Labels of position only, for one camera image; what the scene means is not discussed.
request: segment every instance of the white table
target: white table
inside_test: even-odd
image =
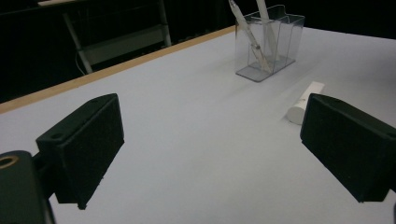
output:
[[[297,62],[261,83],[233,58],[229,33],[5,112],[0,152],[36,154],[40,134],[115,92],[125,144],[85,211],[50,198],[59,224],[392,223],[395,193],[358,203],[285,114],[315,80],[396,127],[396,40],[304,28]]]

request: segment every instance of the white cylinder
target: white cylinder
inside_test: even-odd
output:
[[[309,85],[309,87],[305,90],[297,103],[288,110],[286,117],[295,124],[303,124],[309,95],[311,93],[321,94],[323,92],[323,88],[323,83],[313,81],[311,85]]]

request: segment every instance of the clear plastic pen holder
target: clear plastic pen holder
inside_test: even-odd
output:
[[[266,69],[261,68],[246,31],[236,22],[235,73],[256,82],[295,62],[304,27],[305,17],[286,14],[284,6],[268,7],[267,11],[269,20],[262,21],[259,12],[245,16],[269,65]]]

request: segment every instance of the pen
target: pen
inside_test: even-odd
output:
[[[265,5],[265,0],[256,0],[256,2],[257,2],[257,7],[259,8],[260,16],[262,18],[262,28],[264,28],[264,22],[270,19],[270,17],[268,16],[267,6]],[[275,40],[274,31],[271,27],[271,24],[269,24],[267,27],[268,27],[267,38],[271,52],[273,53],[273,56],[276,56],[276,59],[278,59],[279,56],[276,54],[276,40]]]
[[[271,73],[270,66],[268,65],[267,60],[265,59],[264,55],[262,54],[261,47],[260,47],[259,43],[257,43],[257,40],[254,37],[253,33],[251,33],[248,23],[245,21],[245,18],[242,15],[241,10],[239,9],[239,6],[235,3],[234,0],[229,0],[229,3],[230,3],[231,11],[235,15],[236,20],[239,23],[239,26],[241,27],[241,29],[243,31],[245,31],[245,34],[247,35],[247,37],[250,41],[251,49],[252,49],[253,54],[256,57],[257,61],[259,62],[262,71]]]

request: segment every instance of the screw hole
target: screw hole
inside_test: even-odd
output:
[[[3,158],[0,158],[0,169],[7,168],[8,166],[11,166],[17,162],[18,157],[16,156],[6,156]]]
[[[57,138],[60,138],[60,137],[62,137],[63,135],[61,134],[61,133],[56,133],[56,134],[54,134],[53,136],[51,136],[51,138],[53,138],[53,139],[57,139]]]
[[[396,137],[396,133],[388,133],[388,136],[390,136],[390,137]]]

